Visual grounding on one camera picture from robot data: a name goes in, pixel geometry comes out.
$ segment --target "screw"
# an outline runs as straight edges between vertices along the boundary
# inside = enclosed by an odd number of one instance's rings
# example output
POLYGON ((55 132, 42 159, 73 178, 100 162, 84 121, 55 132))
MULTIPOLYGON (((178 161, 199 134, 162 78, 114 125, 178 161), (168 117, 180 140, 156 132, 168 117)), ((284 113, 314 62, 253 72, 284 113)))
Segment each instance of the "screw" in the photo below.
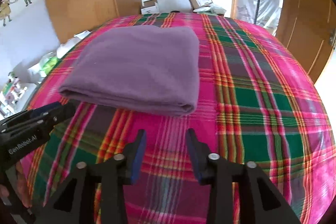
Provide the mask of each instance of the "screw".
POLYGON ((218 160, 219 159, 219 155, 217 153, 211 153, 208 155, 208 158, 210 160, 218 160))
POLYGON ((249 168, 256 168, 257 167, 257 164, 254 162, 254 161, 248 161, 246 163, 247 167, 249 168))
POLYGON ((125 156, 123 154, 115 154, 113 158, 114 160, 123 160, 125 156))
POLYGON ((83 162, 83 161, 80 161, 79 163, 76 164, 76 167, 77 167, 78 169, 83 169, 83 168, 86 167, 86 163, 83 162))

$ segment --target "human hand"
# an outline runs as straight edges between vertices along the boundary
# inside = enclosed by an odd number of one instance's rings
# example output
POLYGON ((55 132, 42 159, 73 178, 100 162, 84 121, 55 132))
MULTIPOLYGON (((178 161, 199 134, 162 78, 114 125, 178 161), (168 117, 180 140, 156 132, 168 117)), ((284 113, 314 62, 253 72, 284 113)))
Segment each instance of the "human hand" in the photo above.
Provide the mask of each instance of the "human hand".
MULTIPOLYGON (((19 195, 19 198, 22 202, 22 204, 26 207, 29 208, 32 206, 30 198, 29 198, 29 192, 28 192, 28 186, 27 186, 27 180, 26 177, 23 173, 23 167, 21 163, 18 161, 15 164, 16 168, 16 173, 17 173, 17 192, 19 195)), ((8 189, 0 184, 0 197, 8 197, 9 196, 9 191, 8 189)))

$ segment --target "bed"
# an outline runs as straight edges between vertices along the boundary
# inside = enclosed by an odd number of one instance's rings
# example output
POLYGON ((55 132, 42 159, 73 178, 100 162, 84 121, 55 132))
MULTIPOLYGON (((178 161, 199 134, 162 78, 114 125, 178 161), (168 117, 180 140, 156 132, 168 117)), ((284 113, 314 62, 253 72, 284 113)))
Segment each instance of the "bed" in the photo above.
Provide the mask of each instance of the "bed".
MULTIPOLYGON (((95 164, 122 151, 138 129, 147 131, 139 181, 125 186, 129 223, 205 223, 210 188, 199 186, 185 145, 200 141, 229 161, 255 161, 304 224, 315 224, 335 196, 335 141, 314 85, 293 56, 265 29, 219 16, 164 13, 114 19, 92 32, 55 66, 30 102, 66 103, 58 87, 83 48, 106 30, 152 24, 192 28, 200 41, 198 107, 164 117, 77 102, 69 122, 22 160, 34 203, 45 204, 76 163, 95 164)), ((233 185, 234 220, 239 220, 233 185)), ((100 189, 95 219, 100 223, 100 189)))

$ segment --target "plaid bedspread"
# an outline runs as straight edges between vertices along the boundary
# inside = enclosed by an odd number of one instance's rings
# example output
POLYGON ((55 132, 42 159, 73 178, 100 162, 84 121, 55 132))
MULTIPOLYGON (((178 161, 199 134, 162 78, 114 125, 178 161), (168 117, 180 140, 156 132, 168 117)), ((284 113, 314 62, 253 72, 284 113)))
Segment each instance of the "plaid bedspread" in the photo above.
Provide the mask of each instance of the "plaid bedspread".
MULTIPOLYGON (((57 89, 93 38, 115 27, 186 26, 200 41, 198 108, 164 117, 78 102, 70 122, 22 160, 34 202, 46 203, 77 162, 100 163, 120 153, 138 129, 147 131, 139 181, 125 186, 129 223, 205 223, 209 187, 199 186, 185 131, 230 161, 255 161, 304 224, 315 224, 335 195, 335 141, 312 81, 276 38, 239 20, 198 14, 154 14, 107 22, 75 46, 45 79, 30 108, 61 101, 57 89)), ((239 219, 237 185, 234 219, 239 219)), ((100 223, 100 189, 95 218, 100 223)))

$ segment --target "folded purple blanket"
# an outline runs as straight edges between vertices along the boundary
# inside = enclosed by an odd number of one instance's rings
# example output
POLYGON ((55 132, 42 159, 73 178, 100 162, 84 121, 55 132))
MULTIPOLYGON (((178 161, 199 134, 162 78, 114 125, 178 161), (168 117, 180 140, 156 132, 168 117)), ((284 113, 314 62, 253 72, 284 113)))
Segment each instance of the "folded purple blanket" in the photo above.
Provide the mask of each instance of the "folded purple blanket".
POLYGON ((59 92, 68 98, 181 116, 197 106, 199 40, 187 27, 113 28, 85 47, 59 92))

